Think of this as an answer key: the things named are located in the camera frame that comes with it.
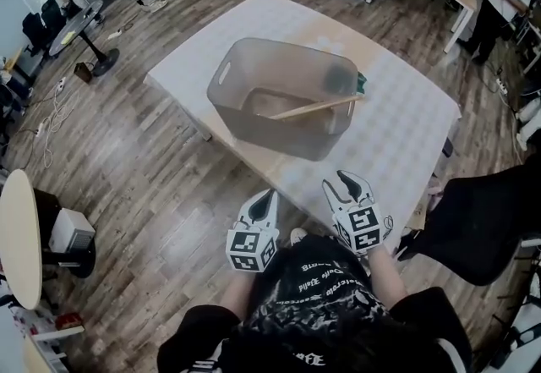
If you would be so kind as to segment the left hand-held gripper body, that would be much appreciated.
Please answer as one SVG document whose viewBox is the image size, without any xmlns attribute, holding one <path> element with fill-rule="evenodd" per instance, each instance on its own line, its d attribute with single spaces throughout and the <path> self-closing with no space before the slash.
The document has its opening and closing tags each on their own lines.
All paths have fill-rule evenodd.
<svg viewBox="0 0 541 373">
<path fill-rule="evenodd" d="M 278 250 L 278 236 L 276 228 L 229 230 L 226 255 L 231 267 L 240 272 L 264 272 Z"/>
</svg>

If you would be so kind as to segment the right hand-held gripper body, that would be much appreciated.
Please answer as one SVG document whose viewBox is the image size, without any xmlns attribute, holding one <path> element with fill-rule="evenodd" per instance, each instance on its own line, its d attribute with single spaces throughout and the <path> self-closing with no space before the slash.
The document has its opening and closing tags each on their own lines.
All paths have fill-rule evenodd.
<svg viewBox="0 0 541 373">
<path fill-rule="evenodd" d="M 333 222 L 338 238 L 356 255 L 365 254 L 383 241 L 385 227 L 377 204 L 338 210 Z"/>
</svg>

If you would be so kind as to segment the translucent grey plastic bin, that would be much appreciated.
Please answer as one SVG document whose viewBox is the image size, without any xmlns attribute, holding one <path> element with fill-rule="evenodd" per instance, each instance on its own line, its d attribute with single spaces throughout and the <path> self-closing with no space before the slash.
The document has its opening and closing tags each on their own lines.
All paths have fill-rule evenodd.
<svg viewBox="0 0 541 373">
<path fill-rule="evenodd" d="M 235 138 L 320 161 L 349 128 L 354 102 L 288 119 L 280 114 L 354 96 L 357 88 L 358 69 L 347 58 L 281 41 L 243 38 L 219 64 L 207 97 Z"/>
</svg>

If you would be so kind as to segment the person's left forearm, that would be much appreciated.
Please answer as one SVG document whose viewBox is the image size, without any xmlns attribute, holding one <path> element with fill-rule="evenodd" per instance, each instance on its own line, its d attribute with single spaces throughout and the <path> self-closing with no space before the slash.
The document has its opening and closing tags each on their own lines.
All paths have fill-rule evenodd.
<svg viewBox="0 0 541 373">
<path fill-rule="evenodd" d="M 231 272 L 228 285 L 221 296 L 219 305 L 232 312 L 240 321 L 246 319 L 249 298 L 256 274 L 251 272 Z"/>
</svg>

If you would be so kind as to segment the person's right forearm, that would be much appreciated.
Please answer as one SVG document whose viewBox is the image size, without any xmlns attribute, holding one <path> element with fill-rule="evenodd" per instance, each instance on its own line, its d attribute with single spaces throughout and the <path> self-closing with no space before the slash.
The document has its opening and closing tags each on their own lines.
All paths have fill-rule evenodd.
<svg viewBox="0 0 541 373">
<path fill-rule="evenodd" d="M 367 258 L 374 295 L 389 310 L 408 296 L 405 284 L 383 244 L 368 250 Z"/>
</svg>

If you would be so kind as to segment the white desktop computer tower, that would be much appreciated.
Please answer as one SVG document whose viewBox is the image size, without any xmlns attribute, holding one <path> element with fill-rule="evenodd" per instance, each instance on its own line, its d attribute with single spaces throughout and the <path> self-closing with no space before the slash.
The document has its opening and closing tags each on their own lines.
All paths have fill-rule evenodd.
<svg viewBox="0 0 541 373">
<path fill-rule="evenodd" d="M 48 246 L 55 253 L 88 250 L 95 234 L 81 212 L 63 208 L 57 215 Z"/>
</svg>

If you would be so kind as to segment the red box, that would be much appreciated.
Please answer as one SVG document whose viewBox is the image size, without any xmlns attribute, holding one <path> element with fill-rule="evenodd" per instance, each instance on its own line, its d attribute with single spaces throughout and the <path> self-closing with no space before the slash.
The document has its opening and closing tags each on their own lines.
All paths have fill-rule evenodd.
<svg viewBox="0 0 541 373">
<path fill-rule="evenodd" d="M 83 320 L 78 313 L 71 312 L 58 315 L 55 318 L 55 327 L 58 331 L 83 326 Z"/>
</svg>

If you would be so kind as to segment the person's black printed clothing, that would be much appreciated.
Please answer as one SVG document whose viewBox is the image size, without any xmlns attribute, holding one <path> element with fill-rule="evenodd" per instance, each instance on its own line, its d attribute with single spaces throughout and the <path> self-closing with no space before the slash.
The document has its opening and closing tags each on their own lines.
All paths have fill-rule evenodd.
<svg viewBox="0 0 541 373">
<path fill-rule="evenodd" d="M 472 349 L 438 287 L 387 309 L 368 258 L 308 233 L 256 274 L 246 319 L 189 309 L 159 348 L 158 373 L 469 373 Z"/>
</svg>

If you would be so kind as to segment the black office chair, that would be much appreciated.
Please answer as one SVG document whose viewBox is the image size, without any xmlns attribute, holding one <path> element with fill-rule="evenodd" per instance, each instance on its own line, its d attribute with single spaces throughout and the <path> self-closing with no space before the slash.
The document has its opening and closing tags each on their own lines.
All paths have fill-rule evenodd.
<svg viewBox="0 0 541 373">
<path fill-rule="evenodd" d="M 27 14 L 22 21 L 22 31 L 30 41 L 25 50 L 34 57 L 39 51 L 46 49 L 50 41 L 50 33 L 42 23 L 39 14 Z"/>
<path fill-rule="evenodd" d="M 474 178 L 454 178 L 424 229 L 401 241 L 399 261 L 424 255 L 475 286 L 506 269 L 524 239 L 541 239 L 541 155 Z"/>
<path fill-rule="evenodd" d="M 47 0 L 42 4 L 41 19 L 52 38 L 60 33 L 67 22 L 55 0 Z"/>
</svg>

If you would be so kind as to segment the white work table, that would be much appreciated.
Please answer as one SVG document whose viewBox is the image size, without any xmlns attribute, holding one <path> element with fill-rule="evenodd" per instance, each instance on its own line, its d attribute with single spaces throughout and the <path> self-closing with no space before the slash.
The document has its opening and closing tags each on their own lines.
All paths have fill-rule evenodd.
<svg viewBox="0 0 541 373">
<path fill-rule="evenodd" d="M 244 37 L 289 42 L 352 60 L 366 77 L 364 100 L 348 130 L 319 162 L 236 140 L 209 101 L 207 87 L 230 47 Z M 246 0 L 188 38 L 145 78 L 167 91 L 201 133 L 209 133 L 314 220 L 331 225 L 321 188 L 339 169 L 367 180 L 393 229 L 395 249 L 424 194 L 444 143 L 460 118 L 436 84 L 368 37 L 289 0 Z"/>
</svg>

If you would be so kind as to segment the round beige pedestal table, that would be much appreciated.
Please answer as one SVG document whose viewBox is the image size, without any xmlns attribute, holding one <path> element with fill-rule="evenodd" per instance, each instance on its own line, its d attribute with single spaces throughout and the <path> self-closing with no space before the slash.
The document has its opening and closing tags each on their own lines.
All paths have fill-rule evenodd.
<svg viewBox="0 0 541 373">
<path fill-rule="evenodd" d="M 22 169 L 8 175 L 0 192 L 0 264 L 14 297 L 27 310 L 40 303 L 44 266 L 67 267 L 78 278 L 87 278 L 94 270 L 95 237 L 88 250 L 49 249 L 62 209 L 57 197 L 34 188 Z"/>
</svg>

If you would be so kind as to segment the dark oval pedestal table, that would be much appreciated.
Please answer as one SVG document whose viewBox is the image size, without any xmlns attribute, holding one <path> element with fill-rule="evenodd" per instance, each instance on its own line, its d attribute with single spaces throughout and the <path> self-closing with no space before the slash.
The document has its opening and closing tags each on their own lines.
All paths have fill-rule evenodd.
<svg viewBox="0 0 541 373">
<path fill-rule="evenodd" d="M 48 49 L 48 54 L 51 57 L 57 56 L 65 48 L 67 48 L 75 38 L 81 38 L 90 50 L 95 54 L 96 62 L 92 68 L 92 74 L 94 77 L 101 77 L 106 74 L 117 62 L 120 51 L 117 48 L 113 48 L 108 52 L 102 52 L 97 48 L 94 43 L 86 34 L 86 28 L 90 25 L 90 22 L 101 12 L 103 7 L 102 0 L 96 0 L 86 8 L 78 12 L 72 19 L 68 20 L 66 25 L 55 37 L 52 44 Z M 73 39 L 67 45 L 62 45 L 61 40 L 70 32 L 74 32 Z"/>
</svg>

